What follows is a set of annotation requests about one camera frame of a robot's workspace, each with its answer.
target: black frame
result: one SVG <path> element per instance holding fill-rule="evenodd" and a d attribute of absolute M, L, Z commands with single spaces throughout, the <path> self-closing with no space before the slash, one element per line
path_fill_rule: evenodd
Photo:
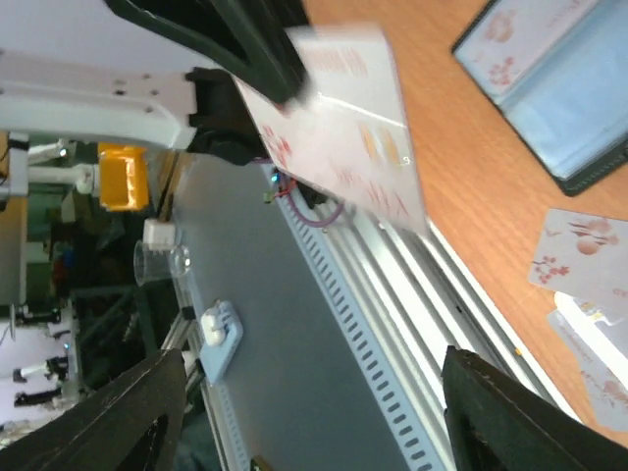
<path fill-rule="evenodd" d="M 448 349 L 443 388 L 458 471 L 616 471 L 628 463 L 628 449 L 576 422 L 476 353 Z"/>
<path fill-rule="evenodd" d="M 0 469 L 170 471 L 184 406 L 181 351 L 156 352 L 0 451 Z"/>
<path fill-rule="evenodd" d="M 201 34 L 151 14 L 138 6 L 138 0 L 105 0 L 117 16 L 192 49 L 224 67 L 228 72 L 277 104 L 296 97 L 306 78 L 305 67 L 284 28 L 306 25 L 307 15 L 300 0 L 274 3 L 269 0 L 180 0 L 206 3 L 219 15 L 237 39 L 246 59 L 219 45 L 208 34 Z M 155 0 L 158 4 L 164 0 Z"/>

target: stack of cards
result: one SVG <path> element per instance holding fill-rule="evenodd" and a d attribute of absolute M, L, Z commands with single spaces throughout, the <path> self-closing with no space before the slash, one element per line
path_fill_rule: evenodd
<path fill-rule="evenodd" d="M 622 346 L 620 351 L 625 351 L 628 346 L 628 322 L 621 316 L 600 311 L 593 303 L 575 301 L 573 305 L 581 307 L 578 310 L 564 306 L 564 302 L 559 303 L 563 304 L 565 312 L 560 309 L 551 312 L 548 321 L 578 360 L 580 374 L 598 423 L 617 432 L 628 432 L 628 389 L 614 374 L 614 371 L 622 373 L 622 368 L 628 373 L 625 369 L 625 357 L 619 364 L 613 362 L 612 357 L 602 359 L 604 348 L 597 348 L 595 340 L 587 334 L 599 329 L 610 338 L 618 340 L 618 345 Z M 579 321 L 583 319 L 589 323 L 588 329 L 581 329 L 582 324 Z"/>
<path fill-rule="evenodd" d="M 628 431 L 628 222 L 548 212 L 529 280 L 556 291 L 549 322 L 574 352 L 601 424 Z"/>

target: card holder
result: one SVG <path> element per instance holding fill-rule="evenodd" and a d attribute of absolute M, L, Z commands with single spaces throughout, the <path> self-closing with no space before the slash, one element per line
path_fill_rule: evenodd
<path fill-rule="evenodd" d="M 626 161 L 628 4 L 492 0 L 452 54 L 574 196 Z"/>

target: red wire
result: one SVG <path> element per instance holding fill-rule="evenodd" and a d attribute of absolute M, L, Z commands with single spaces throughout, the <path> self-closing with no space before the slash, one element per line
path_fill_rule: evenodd
<path fill-rule="evenodd" d="M 292 180 L 290 180 L 290 183 L 288 183 L 288 188 L 284 189 L 282 191 L 279 191 L 278 193 L 276 193 L 275 197 L 276 198 L 281 198 L 282 196 L 286 196 L 288 193 L 290 193 L 295 188 L 296 188 L 296 180 L 292 179 Z"/>

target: white card with red print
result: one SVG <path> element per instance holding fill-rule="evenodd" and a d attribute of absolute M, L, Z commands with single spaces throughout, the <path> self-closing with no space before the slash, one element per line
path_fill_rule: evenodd
<path fill-rule="evenodd" d="M 528 280 L 609 310 L 625 311 L 628 222 L 550 209 Z"/>
<path fill-rule="evenodd" d="M 419 235 L 428 225 L 393 52 L 377 27 L 288 32 L 309 74 L 283 109 L 236 82 L 275 165 Z"/>
<path fill-rule="evenodd" d="M 593 302 L 577 299 L 564 292 L 557 292 L 554 301 L 571 328 L 619 382 L 628 387 L 628 358 L 622 313 L 613 315 Z"/>
<path fill-rule="evenodd" d="M 492 96 L 532 69 L 600 0 L 501 0 L 455 51 Z"/>
<path fill-rule="evenodd" d="M 551 312 L 548 321 L 578 360 L 580 374 L 598 422 L 612 430 L 628 432 L 626 387 L 571 327 L 560 311 Z"/>

